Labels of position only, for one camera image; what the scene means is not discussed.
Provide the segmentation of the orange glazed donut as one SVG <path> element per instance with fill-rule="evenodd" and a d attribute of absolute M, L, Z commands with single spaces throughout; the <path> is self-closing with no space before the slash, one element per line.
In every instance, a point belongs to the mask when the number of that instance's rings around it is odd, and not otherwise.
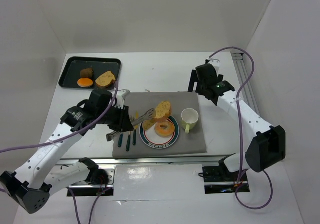
<path fill-rule="evenodd" d="M 156 123 L 154 130 L 161 137 L 169 137 L 175 132 L 175 127 L 172 122 L 164 121 Z"/>

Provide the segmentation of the sliced bread loaf end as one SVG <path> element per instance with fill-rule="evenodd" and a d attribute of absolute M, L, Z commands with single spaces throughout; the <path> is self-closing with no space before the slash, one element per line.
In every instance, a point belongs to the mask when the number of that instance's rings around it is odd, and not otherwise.
<path fill-rule="evenodd" d="M 162 101 L 155 109 L 155 117 L 153 118 L 156 122 L 165 121 L 172 112 L 172 106 L 169 101 Z"/>

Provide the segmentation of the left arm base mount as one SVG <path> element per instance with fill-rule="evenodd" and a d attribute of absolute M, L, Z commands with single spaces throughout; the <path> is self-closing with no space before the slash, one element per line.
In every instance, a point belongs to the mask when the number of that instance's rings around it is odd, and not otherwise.
<path fill-rule="evenodd" d="M 115 174 L 115 166 L 100 166 L 97 171 L 89 174 L 84 180 L 69 185 L 70 191 L 67 192 L 67 195 L 71 196 L 71 191 L 73 191 L 76 197 L 93 197 L 98 194 L 113 196 Z"/>

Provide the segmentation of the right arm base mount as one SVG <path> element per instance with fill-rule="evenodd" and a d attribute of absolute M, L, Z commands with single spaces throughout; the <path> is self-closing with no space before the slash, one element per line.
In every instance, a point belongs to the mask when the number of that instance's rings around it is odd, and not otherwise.
<path fill-rule="evenodd" d="M 230 172 L 226 165 L 226 156 L 219 160 L 217 166 L 203 166 L 198 176 L 203 178 L 205 194 L 234 193 L 238 187 L 239 192 L 250 192 L 248 177 L 244 174 L 238 182 L 239 171 Z"/>

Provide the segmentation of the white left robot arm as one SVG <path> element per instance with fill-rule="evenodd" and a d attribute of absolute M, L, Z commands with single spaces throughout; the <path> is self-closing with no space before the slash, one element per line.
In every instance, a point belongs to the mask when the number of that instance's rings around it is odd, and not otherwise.
<path fill-rule="evenodd" d="M 156 111 L 152 108 L 132 120 L 129 107 L 124 102 L 129 94 L 126 89 L 115 94 L 107 90 L 93 90 L 89 99 L 68 109 L 46 143 L 15 171 L 1 174 L 0 183 L 8 195 L 33 214 L 44 207 L 50 196 L 74 183 L 84 181 L 96 184 L 107 180 L 106 172 L 87 157 L 58 171 L 53 171 L 53 167 L 97 124 L 106 124 L 112 129 L 107 134 L 107 140 L 111 141 L 115 136 L 132 131 L 136 125 L 155 117 Z"/>

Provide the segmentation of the brown muffin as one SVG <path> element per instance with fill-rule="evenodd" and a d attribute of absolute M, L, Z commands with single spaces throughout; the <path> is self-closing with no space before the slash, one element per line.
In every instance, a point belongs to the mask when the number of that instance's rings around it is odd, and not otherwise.
<path fill-rule="evenodd" d="M 156 121 L 154 119 L 152 120 L 145 120 L 142 123 L 142 128 L 143 130 L 147 131 L 148 129 L 150 129 L 154 124 L 156 123 Z"/>

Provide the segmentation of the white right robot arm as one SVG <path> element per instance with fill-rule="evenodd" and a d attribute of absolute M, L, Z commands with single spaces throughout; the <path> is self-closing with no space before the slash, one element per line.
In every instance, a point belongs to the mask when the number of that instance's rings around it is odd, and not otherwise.
<path fill-rule="evenodd" d="M 286 132 L 280 125 L 264 120 L 238 95 L 236 89 L 218 74 L 209 60 L 191 72 L 189 92 L 196 92 L 239 122 L 239 130 L 250 144 L 240 143 L 240 151 L 220 160 L 229 172 L 252 169 L 261 172 L 286 157 Z"/>

